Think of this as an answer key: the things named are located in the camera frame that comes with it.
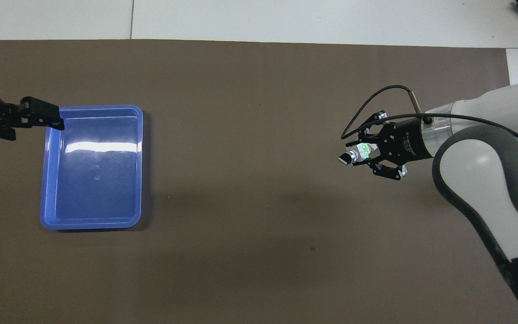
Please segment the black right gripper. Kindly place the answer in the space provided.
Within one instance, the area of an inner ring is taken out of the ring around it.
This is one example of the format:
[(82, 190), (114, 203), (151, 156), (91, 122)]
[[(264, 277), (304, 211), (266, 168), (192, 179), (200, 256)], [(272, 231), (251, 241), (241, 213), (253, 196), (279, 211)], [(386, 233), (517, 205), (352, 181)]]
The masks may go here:
[[(423, 121), (411, 118), (397, 123), (384, 125), (388, 117), (380, 110), (368, 117), (357, 131), (358, 141), (383, 141), (383, 154), (368, 157), (365, 164), (376, 176), (400, 181), (407, 175), (407, 161), (432, 158), (423, 140)], [(373, 126), (384, 125), (378, 133), (370, 133)]]

